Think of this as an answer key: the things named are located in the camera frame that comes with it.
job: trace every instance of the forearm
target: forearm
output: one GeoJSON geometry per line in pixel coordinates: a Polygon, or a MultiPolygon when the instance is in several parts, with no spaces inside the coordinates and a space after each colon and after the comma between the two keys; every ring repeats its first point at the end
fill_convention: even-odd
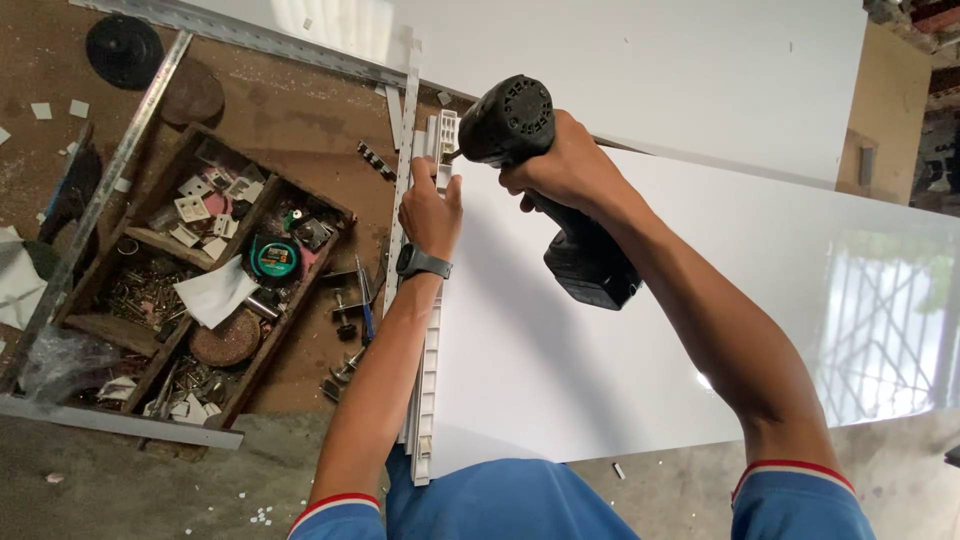
{"type": "Polygon", "coordinates": [[[650,287],[693,363],[733,409],[747,456],[836,468],[810,375],[783,330],[635,191],[596,212],[650,287]]]}
{"type": "Polygon", "coordinates": [[[443,279],[404,280],[326,431],[310,502],[341,493],[376,496],[383,463],[413,390],[430,311],[443,279]]]}

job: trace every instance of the hand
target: hand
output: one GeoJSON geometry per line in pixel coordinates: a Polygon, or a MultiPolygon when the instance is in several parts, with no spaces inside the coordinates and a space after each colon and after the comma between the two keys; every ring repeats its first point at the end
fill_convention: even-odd
{"type": "MultiPolygon", "coordinates": [[[[594,218],[607,203],[635,192],[583,124],[565,110],[554,110],[554,117],[557,134],[550,151],[501,171],[500,185],[511,195],[533,189],[594,218]]],[[[534,209],[533,201],[524,195],[520,209],[534,209]]]]}
{"type": "Polygon", "coordinates": [[[444,199],[437,192],[432,178],[437,174],[437,163],[433,158],[414,158],[410,170],[414,184],[400,202],[400,225],[410,241],[427,255],[450,261],[464,215],[460,204],[462,179],[460,175],[450,179],[444,199]]]}

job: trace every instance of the blue shirt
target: blue shirt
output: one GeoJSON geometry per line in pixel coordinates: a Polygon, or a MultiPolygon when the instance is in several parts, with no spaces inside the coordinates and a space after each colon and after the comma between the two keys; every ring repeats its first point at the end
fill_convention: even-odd
{"type": "MultiPolygon", "coordinates": [[[[387,460],[385,528],[376,499],[344,494],[307,508],[290,540],[637,538],[566,465],[499,459],[414,487],[399,448],[387,460]]],[[[818,465],[754,463],[732,508],[733,540],[875,540],[850,483],[818,465]]]]}

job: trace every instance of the black rubber disc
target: black rubber disc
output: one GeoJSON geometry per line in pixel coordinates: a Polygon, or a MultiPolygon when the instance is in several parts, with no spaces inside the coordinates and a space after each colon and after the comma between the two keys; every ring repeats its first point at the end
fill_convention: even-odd
{"type": "Polygon", "coordinates": [[[97,75],[111,85],[144,90],[163,61],[163,43],[142,20],[111,15],[86,33],[86,58],[97,75]]]}

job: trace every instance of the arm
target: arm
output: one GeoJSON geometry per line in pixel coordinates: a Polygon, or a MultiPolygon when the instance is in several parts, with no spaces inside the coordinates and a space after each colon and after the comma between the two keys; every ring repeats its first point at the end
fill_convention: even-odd
{"type": "MultiPolygon", "coordinates": [[[[450,260],[460,233],[460,177],[442,199],[431,180],[436,164],[411,163],[414,185],[400,204],[400,224],[427,254],[450,260]]],[[[380,471],[396,440],[413,391],[430,310],[443,278],[403,280],[326,431],[310,503],[343,493],[376,497],[380,471]]]]}
{"type": "MultiPolygon", "coordinates": [[[[583,125],[556,115],[550,152],[504,171],[500,183],[579,209],[613,236],[736,413],[748,462],[796,459],[839,471],[813,381],[783,330],[660,221],[583,125]]],[[[520,207],[533,204],[524,197],[520,207]]]]}

